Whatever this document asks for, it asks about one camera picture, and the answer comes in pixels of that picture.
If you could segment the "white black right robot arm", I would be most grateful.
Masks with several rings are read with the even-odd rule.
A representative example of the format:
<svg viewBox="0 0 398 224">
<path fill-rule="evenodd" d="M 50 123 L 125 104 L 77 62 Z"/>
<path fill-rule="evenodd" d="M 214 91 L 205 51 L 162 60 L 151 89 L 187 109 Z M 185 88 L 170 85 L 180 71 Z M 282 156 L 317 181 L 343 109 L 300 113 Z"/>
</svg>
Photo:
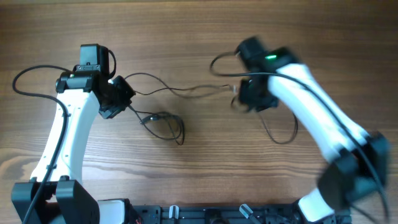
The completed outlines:
<svg viewBox="0 0 398 224">
<path fill-rule="evenodd" d="M 267 50 L 257 37 L 242 41 L 235 54 L 245 69 L 238 100 L 262 111 L 283 102 L 320 148 L 328 167 L 317 186 L 298 201 L 305 221 L 315 223 L 353 208 L 356 201 L 377 192 L 390 220 L 386 197 L 390 144 L 352 121 L 326 94 L 288 48 Z"/>
</svg>

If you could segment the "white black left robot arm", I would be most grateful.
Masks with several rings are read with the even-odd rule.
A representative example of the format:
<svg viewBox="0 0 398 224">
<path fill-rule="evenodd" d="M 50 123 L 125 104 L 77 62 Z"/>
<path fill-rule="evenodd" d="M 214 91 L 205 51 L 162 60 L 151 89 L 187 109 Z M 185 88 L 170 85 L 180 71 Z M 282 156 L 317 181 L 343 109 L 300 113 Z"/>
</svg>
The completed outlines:
<svg viewBox="0 0 398 224">
<path fill-rule="evenodd" d="M 111 50 L 80 47 L 80 63 L 56 81 L 57 110 L 49 138 L 29 181 L 14 184 L 11 200 L 23 223 L 142 223 L 126 198 L 95 200 L 82 186 L 82 166 L 97 115 L 111 119 L 136 94 L 115 69 Z"/>
</svg>

